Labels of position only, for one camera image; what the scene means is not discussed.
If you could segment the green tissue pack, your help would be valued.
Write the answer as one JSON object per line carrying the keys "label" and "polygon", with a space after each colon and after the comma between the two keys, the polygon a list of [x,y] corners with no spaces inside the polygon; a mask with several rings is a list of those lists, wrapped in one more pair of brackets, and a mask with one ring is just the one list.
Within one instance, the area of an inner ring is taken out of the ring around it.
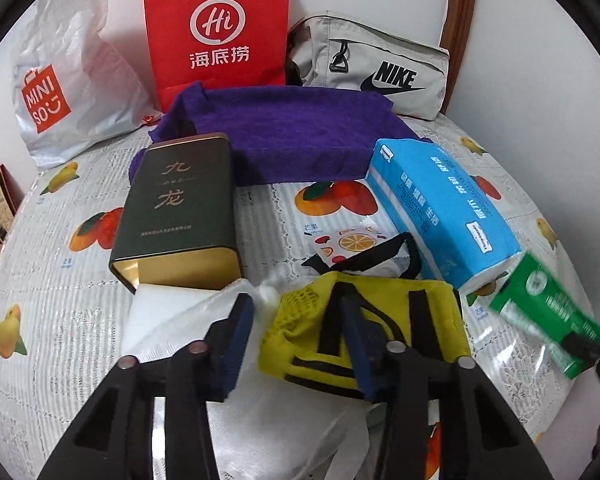
{"label": "green tissue pack", "polygon": [[585,314],[530,252],[506,278],[490,308],[542,341],[558,370],[569,379],[600,362],[600,324]]}

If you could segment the yellow black mesh bag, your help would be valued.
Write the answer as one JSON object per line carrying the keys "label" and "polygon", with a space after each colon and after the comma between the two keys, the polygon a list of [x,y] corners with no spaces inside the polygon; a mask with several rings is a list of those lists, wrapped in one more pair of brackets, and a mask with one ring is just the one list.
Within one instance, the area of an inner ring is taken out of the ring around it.
{"label": "yellow black mesh bag", "polygon": [[417,244],[401,233],[328,266],[280,298],[260,345],[260,371],[336,396],[377,402],[386,386],[381,361],[397,341],[421,356],[453,363],[469,356],[460,294],[422,280]]}

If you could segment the white foam block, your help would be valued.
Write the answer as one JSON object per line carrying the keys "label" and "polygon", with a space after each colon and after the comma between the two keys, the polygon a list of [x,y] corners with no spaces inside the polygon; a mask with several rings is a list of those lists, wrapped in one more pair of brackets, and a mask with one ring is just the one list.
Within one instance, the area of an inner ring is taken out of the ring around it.
{"label": "white foam block", "polygon": [[121,354],[131,354],[159,325],[215,295],[215,290],[139,284],[123,324]]}

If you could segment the orange print wet wipe packet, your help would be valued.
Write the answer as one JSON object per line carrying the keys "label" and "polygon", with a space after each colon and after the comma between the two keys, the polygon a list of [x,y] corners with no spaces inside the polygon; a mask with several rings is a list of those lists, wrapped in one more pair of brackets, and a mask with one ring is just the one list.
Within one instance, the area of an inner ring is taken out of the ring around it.
{"label": "orange print wet wipe packet", "polygon": [[339,271],[398,278],[412,263],[402,234],[373,219],[316,232],[309,237],[308,251],[301,267],[314,274]]}

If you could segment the fruit pattern tablecloth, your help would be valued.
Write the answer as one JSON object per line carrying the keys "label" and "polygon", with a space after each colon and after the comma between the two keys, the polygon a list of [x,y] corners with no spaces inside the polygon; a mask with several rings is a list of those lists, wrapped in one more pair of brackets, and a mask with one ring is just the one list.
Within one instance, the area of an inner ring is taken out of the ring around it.
{"label": "fruit pattern tablecloth", "polygon": [[[494,184],[501,198],[489,195],[489,200],[522,249],[533,252],[577,305],[593,314],[562,242],[550,248],[536,225],[544,220],[538,207],[495,158],[484,154],[479,162],[460,143],[469,136],[443,115],[434,122],[403,120],[418,136],[444,148],[468,174]],[[41,195],[59,170],[44,172],[24,199],[2,249],[0,323],[11,307],[20,307],[20,335],[28,352],[0,356],[0,463],[12,479],[36,479],[114,358],[131,349],[129,338],[146,337],[131,336],[125,328],[133,295],[110,272],[110,249],[96,240],[74,252],[70,238],[84,221],[123,206],[130,190],[130,162],[148,144],[148,131],[143,128],[83,153],[76,159],[79,177],[53,194]],[[301,212],[296,195],[311,184],[236,188],[238,248],[251,284],[283,290],[308,280],[313,271],[301,263],[313,254],[311,240],[318,234],[359,224],[396,234],[381,205],[367,217],[343,207],[326,216]],[[489,309],[508,272],[495,273],[495,285],[466,292],[465,330],[478,363],[537,439],[557,416],[572,381],[545,344]]]}

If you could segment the blue tissue pack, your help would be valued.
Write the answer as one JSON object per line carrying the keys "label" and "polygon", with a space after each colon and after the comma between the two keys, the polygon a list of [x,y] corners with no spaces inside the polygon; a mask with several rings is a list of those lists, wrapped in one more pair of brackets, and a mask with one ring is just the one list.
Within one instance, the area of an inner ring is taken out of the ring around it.
{"label": "blue tissue pack", "polygon": [[426,280],[472,292],[496,280],[521,253],[489,197],[437,144],[378,140],[366,182],[396,228],[414,237]]}

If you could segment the dark green tea tin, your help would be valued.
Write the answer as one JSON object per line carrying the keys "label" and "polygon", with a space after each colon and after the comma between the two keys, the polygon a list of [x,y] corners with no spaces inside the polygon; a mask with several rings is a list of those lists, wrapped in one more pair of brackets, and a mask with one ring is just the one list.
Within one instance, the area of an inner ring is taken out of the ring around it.
{"label": "dark green tea tin", "polygon": [[232,144],[223,133],[151,145],[123,206],[109,269],[141,284],[220,290],[242,277]]}

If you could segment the purple towel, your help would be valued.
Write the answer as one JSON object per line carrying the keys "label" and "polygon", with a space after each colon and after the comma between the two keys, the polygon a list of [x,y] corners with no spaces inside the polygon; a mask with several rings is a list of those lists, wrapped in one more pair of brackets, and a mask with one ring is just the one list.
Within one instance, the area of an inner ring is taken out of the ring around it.
{"label": "purple towel", "polygon": [[303,87],[182,91],[129,176],[227,186],[355,180],[380,139],[416,133],[375,93]]}

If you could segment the white Miniso plastic bag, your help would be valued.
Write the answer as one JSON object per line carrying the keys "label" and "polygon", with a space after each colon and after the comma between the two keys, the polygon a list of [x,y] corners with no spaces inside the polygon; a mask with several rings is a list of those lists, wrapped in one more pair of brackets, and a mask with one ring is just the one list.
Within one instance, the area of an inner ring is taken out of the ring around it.
{"label": "white Miniso plastic bag", "polygon": [[12,102],[36,168],[146,126],[159,114],[100,32],[108,0],[38,0],[12,49]]}

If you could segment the grey Nike bag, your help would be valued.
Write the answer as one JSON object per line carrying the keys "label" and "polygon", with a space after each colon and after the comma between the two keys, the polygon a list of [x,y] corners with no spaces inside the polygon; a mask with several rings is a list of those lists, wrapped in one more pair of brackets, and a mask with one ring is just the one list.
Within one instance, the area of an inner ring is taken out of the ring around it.
{"label": "grey Nike bag", "polygon": [[434,120],[448,82],[448,50],[330,12],[298,22],[289,61],[305,87],[375,92],[396,114]]}

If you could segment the red Haidilao paper bag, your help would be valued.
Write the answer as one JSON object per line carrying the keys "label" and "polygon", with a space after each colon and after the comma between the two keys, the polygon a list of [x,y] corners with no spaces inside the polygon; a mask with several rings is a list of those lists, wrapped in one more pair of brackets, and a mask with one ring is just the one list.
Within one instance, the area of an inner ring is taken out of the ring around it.
{"label": "red Haidilao paper bag", "polygon": [[185,88],[285,82],[289,0],[143,0],[158,102]]}

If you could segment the brown wooden door frame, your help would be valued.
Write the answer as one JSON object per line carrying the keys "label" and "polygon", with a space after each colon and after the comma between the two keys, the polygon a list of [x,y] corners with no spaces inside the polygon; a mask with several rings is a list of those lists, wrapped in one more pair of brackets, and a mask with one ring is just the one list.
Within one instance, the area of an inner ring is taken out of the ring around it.
{"label": "brown wooden door frame", "polygon": [[449,107],[452,94],[462,67],[467,41],[474,17],[476,0],[448,0],[446,18],[442,28],[440,46],[449,51],[449,73],[446,82],[442,112]]}

